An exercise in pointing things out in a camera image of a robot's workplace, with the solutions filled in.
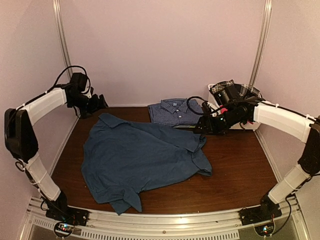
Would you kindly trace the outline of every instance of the white arm segment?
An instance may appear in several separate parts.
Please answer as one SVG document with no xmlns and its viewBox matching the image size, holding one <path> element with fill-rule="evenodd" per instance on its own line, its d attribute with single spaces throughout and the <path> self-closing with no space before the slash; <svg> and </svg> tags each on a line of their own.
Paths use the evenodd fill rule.
<svg viewBox="0 0 320 240">
<path fill-rule="evenodd" d="M 290 134 L 303 143 L 307 142 L 311 128 L 310 124 L 314 123 L 306 117 L 263 103 L 259 103 L 258 106 L 254 108 L 253 119 L 258 123 L 269 125 Z M 301 166 L 297 164 L 287 173 L 283 180 L 271 189 L 268 197 L 275 204 L 278 204 L 294 190 L 298 190 L 297 188 L 309 178 L 310 175 L 303 171 Z"/>
<path fill-rule="evenodd" d="M 274 106 L 268 106 L 263 103 L 259 103 L 258 106 L 254 108 L 253 120 L 290 134 L 303 143 L 307 142 L 310 124 L 314 123 L 293 112 Z"/>
<path fill-rule="evenodd" d="M 24 106 L 22 109 L 27 110 L 30 122 L 32 126 L 34 126 L 39 119 L 54 109 L 64 105 L 66 102 L 67 97 L 65 90 L 57 88 Z M 39 189 L 50 201 L 55 201 L 58 198 L 61 190 L 45 169 L 43 163 L 41 162 L 39 153 L 37 152 L 27 164 L 25 163 L 24 167 L 34 179 L 35 183 L 33 184 L 37 184 Z"/>
<path fill-rule="evenodd" d="M 54 89 L 46 95 L 24 106 L 27 110 L 32 126 L 54 109 L 64 105 L 67 102 L 66 91 L 61 88 Z"/>
</svg>

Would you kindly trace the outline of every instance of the brown wooden surface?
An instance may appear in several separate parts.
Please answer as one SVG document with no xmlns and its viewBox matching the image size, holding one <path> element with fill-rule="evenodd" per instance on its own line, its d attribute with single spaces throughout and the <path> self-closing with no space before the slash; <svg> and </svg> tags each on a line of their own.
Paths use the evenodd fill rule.
<svg viewBox="0 0 320 240">
<path fill-rule="evenodd" d="M 55 183 L 66 193 L 68 204 L 80 208 L 111 211 L 98 204 L 81 173 L 83 145 L 101 113 L 128 121 L 150 122 L 146 107 L 101 110 L 76 124 L 53 172 Z M 144 214 L 203 213 L 259 204 L 277 183 L 266 156 L 252 131 L 230 131 L 226 136 L 207 136 L 203 152 L 213 168 L 211 177 L 196 174 L 189 180 L 140 193 Z M 126 213 L 137 213 L 132 207 Z"/>
</svg>

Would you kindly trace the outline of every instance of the blue checkered shirt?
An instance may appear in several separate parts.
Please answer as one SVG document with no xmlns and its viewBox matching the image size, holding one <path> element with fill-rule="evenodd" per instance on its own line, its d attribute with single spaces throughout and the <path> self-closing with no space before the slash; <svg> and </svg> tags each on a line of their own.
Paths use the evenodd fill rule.
<svg viewBox="0 0 320 240">
<path fill-rule="evenodd" d="M 189 105 L 195 112 L 203 113 L 195 99 L 191 99 Z M 160 103 L 149 105 L 148 109 L 152 123 L 170 127 L 196 125 L 201 117 L 188 109 L 186 98 L 161 100 Z"/>
</svg>

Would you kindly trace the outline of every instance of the plaid shirt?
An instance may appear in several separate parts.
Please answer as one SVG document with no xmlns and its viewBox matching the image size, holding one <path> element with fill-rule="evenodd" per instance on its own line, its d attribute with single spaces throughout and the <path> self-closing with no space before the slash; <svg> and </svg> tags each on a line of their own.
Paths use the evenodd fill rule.
<svg viewBox="0 0 320 240">
<path fill-rule="evenodd" d="M 249 97 L 258 97 L 262 98 L 262 95 L 258 89 L 255 87 L 248 85 L 248 84 L 236 84 L 233 80 L 230 81 L 222 81 L 217 83 L 216 85 L 213 85 L 210 88 L 210 93 L 213 95 L 221 90 L 223 90 L 225 87 L 234 85 L 235 88 L 240 93 L 241 97 L 249 98 Z"/>
<path fill-rule="evenodd" d="M 195 99 L 191 99 L 189 104 L 194 111 L 203 113 L 201 106 Z M 149 105 L 148 109 L 152 123 L 170 127 L 196 125 L 201 117 L 188 109 L 186 98 L 161 100 L 160 103 Z"/>
</svg>

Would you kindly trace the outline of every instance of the clothing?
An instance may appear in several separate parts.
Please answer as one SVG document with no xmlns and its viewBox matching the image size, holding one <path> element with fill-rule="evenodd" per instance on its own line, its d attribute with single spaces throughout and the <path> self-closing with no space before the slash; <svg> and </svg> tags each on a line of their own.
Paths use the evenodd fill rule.
<svg viewBox="0 0 320 240">
<path fill-rule="evenodd" d="M 119 215 L 131 206 L 141 212 L 141 191 L 179 183 L 196 173 L 212 175 L 201 150 L 205 143 L 204 136 L 191 131 L 104 113 L 83 146 L 81 170 L 97 203 L 110 203 Z"/>
<path fill-rule="evenodd" d="M 225 87 L 234 85 L 235 88 L 240 93 L 241 97 L 249 98 L 249 97 L 258 97 L 262 98 L 262 95 L 258 89 L 256 89 L 254 86 L 248 85 L 248 84 L 236 84 L 233 80 L 230 81 L 222 81 L 215 85 L 213 85 L 210 88 L 210 93 L 213 95 L 217 92 L 220 92 Z"/>
<path fill-rule="evenodd" d="M 197 113 L 203 113 L 196 100 L 189 101 L 190 107 Z M 190 111 L 186 98 L 161 100 L 160 103 L 148 106 L 151 122 L 170 127 L 178 125 L 196 125 L 200 115 Z"/>
</svg>

